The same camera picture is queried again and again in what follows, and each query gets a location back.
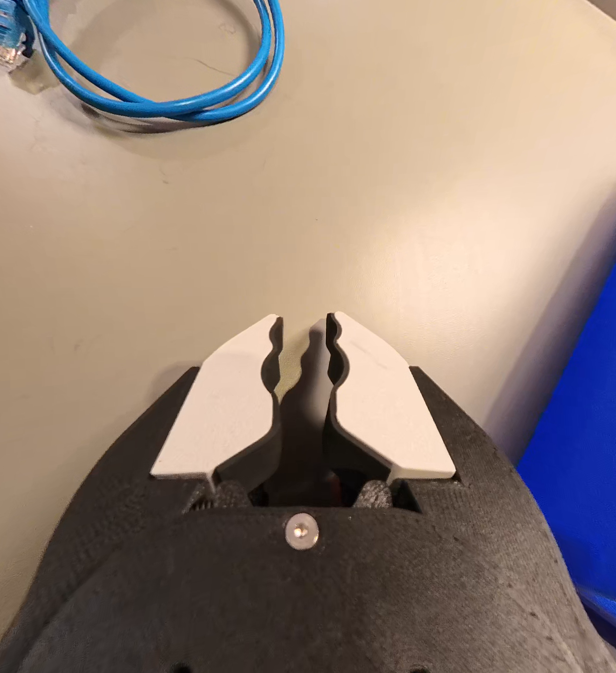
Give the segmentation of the blue storage bin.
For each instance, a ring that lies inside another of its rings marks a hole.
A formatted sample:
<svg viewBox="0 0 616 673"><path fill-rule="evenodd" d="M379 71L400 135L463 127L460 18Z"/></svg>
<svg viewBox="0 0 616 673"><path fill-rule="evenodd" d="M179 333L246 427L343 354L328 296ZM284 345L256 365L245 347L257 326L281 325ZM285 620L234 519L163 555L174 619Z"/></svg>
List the blue storage bin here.
<svg viewBox="0 0 616 673"><path fill-rule="evenodd" d="M578 593L616 628L616 260L517 469Z"/></svg>

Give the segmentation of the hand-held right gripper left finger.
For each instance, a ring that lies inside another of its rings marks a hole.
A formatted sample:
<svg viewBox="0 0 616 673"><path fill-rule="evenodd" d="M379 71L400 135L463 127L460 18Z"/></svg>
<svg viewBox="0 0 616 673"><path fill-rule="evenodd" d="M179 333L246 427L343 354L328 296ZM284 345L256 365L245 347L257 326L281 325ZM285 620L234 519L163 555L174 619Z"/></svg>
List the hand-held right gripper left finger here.
<svg viewBox="0 0 616 673"><path fill-rule="evenodd" d="M208 483L265 483L279 467L276 387L284 322L270 314L202 364L150 474Z"/></svg>

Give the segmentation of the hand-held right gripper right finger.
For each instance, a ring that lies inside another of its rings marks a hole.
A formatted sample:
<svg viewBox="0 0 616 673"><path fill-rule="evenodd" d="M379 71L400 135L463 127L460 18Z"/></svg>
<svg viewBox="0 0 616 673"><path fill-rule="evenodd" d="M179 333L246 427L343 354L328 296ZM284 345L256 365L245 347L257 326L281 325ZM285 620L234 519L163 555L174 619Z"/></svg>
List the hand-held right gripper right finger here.
<svg viewBox="0 0 616 673"><path fill-rule="evenodd" d="M326 320L329 467L364 482L449 480L456 468L406 360L342 311Z"/></svg>

